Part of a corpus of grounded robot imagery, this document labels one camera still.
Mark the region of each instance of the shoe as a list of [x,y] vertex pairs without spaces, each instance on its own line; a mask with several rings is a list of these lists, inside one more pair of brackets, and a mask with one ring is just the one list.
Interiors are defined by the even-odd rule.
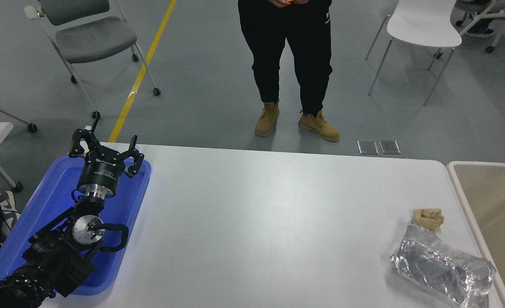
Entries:
[[262,115],[256,121],[256,129],[254,132],[258,136],[267,136],[272,133],[273,125],[277,118],[279,117],[279,104],[276,103],[264,103],[264,109],[262,110]]
[[313,115],[301,115],[298,126],[305,130],[312,130],[317,136],[327,142],[337,142],[340,140],[340,133],[335,127],[326,122],[325,117],[322,115],[322,110],[317,113],[316,117],[313,117]]
[[470,37],[491,37],[493,35],[493,30],[488,28],[481,30],[480,32],[470,32],[470,31],[471,30],[467,31],[465,35]]

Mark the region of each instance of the aluminum foil tray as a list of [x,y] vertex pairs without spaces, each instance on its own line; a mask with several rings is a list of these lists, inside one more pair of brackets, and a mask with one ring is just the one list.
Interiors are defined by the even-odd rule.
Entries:
[[408,223],[391,264],[397,273],[454,307],[489,306],[493,264],[450,247],[415,221]]

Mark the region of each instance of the silver metal cylinder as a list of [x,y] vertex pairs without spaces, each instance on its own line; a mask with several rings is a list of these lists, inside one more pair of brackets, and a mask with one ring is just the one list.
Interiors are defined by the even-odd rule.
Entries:
[[98,184],[83,185],[80,187],[80,192],[86,196],[100,199],[111,198],[113,196],[113,192],[110,189]]

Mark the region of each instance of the person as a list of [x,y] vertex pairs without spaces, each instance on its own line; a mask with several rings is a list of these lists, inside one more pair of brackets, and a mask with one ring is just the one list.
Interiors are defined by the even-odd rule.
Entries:
[[[490,0],[459,0],[461,2],[479,4],[481,6],[486,5]],[[469,29],[465,35],[471,37],[490,37],[493,35],[493,30],[489,29],[488,26],[493,21],[493,18],[485,18],[477,21],[477,23]]]
[[279,116],[279,61],[285,39],[295,62],[302,115],[298,126],[337,142],[340,133],[322,113],[329,75],[332,0],[239,0],[241,31],[254,59],[254,80],[264,104],[255,133],[269,135]]

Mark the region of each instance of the gray floor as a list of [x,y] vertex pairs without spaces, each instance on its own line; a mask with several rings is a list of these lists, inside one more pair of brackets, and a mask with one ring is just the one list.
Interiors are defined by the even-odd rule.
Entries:
[[[169,2],[122,1],[145,52]],[[334,72],[324,114],[340,130],[338,143],[298,129],[299,87],[288,48],[281,59],[276,131],[265,138],[254,135],[262,105],[236,0],[176,2],[151,61],[162,96],[154,97],[144,78],[117,141],[129,142],[137,134],[143,144],[359,155],[357,140],[394,139],[402,154],[391,157],[505,163],[505,33],[492,54],[484,52],[490,38],[465,37],[427,107],[422,102],[443,62],[428,72],[435,50],[396,41],[367,96],[389,41],[385,30],[368,61],[364,56],[396,3],[334,1],[331,7]],[[0,114],[0,121],[15,124],[0,146],[0,163],[25,186],[16,195],[20,208],[53,160],[66,154],[73,131],[92,123],[82,92],[69,82],[39,22],[27,20],[27,5],[38,4],[0,1],[0,107],[39,126],[30,134],[25,125]],[[117,14],[115,7],[110,12]],[[452,20],[459,15],[454,12]],[[493,22],[494,29],[501,25]],[[75,68],[102,113],[96,134],[107,141],[140,66],[125,51]]]

